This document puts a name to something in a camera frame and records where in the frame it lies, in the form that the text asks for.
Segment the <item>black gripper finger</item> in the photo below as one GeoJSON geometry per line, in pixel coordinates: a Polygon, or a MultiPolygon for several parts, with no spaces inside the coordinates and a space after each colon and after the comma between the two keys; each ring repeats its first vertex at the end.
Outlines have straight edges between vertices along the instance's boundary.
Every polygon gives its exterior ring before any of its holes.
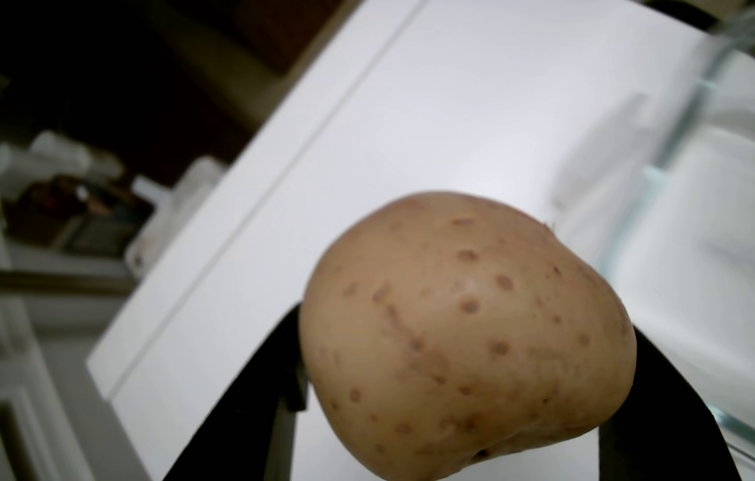
{"type": "Polygon", "coordinates": [[[599,480],[741,480],[714,415],[639,330],[622,406],[598,431],[599,480]]]}
{"type": "Polygon", "coordinates": [[[308,403],[299,309],[260,345],[165,480],[290,480],[297,416],[308,403]]]}

